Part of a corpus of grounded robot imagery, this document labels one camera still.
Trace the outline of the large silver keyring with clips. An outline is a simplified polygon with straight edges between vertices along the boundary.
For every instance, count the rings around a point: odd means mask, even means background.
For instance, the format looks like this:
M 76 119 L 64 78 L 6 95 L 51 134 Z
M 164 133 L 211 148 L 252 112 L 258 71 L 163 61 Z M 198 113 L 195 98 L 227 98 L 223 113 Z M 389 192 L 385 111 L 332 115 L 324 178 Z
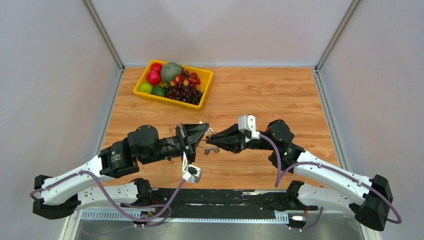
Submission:
M 206 141 L 208 137 L 210 137 L 213 134 L 213 132 L 214 132 L 213 129 L 209 127 L 205 133 L 205 139 L 203 139 L 202 141 Z M 209 155 L 210 153 L 218 154 L 220 152 L 220 149 L 217 146 L 204 147 L 199 145 L 198 147 L 204 150 L 205 156 Z

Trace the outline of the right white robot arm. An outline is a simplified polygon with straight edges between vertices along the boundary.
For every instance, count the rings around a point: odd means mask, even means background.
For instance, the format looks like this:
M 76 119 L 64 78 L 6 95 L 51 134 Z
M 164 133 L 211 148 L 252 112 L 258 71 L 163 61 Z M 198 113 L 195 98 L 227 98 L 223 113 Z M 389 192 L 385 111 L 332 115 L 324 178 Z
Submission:
M 270 122 L 267 129 L 256 129 L 252 115 L 239 117 L 238 123 L 206 138 L 206 143 L 238 154 L 243 150 L 270 150 L 268 157 L 277 168 L 278 185 L 287 173 L 311 178 L 325 185 L 318 188 L 293 181 L 286 189 L 285 201 L 292 209 L 317 206 L 351 214 L 363 226 L 383 231 L 386 223 L 402 222 L 393 202 L 387 178 L 360 175 L 330 164 L 293 143 L 295 135 L 282 120 Z

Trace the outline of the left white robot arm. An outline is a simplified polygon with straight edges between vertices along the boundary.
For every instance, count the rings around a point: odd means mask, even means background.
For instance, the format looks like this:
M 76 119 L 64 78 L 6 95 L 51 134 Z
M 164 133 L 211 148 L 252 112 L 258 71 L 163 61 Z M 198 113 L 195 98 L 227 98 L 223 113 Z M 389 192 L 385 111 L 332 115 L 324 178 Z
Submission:
M 123 200 L 147 207 L 153 201 L 153 193 L 146 180 L 112 187 L 108 190 L 109 197 L 103 199 L 94 184 L 137 173 L 140 170 L 138 164 L 170 161 L 177 157 L 182 160 L 183 179 L 197 183 L 202 171 L 192 163 L 196 158 L 196 148 L 209 128 L 208 123 L 180 123 L 175 128 L 175 136 L 159 138 L 156 128 L 142 125 L 73 170 L 59 176 L 36 176 L 34 190 L 30 193 L 32 212 L 45 219 L 56 220 L 109 200 Z

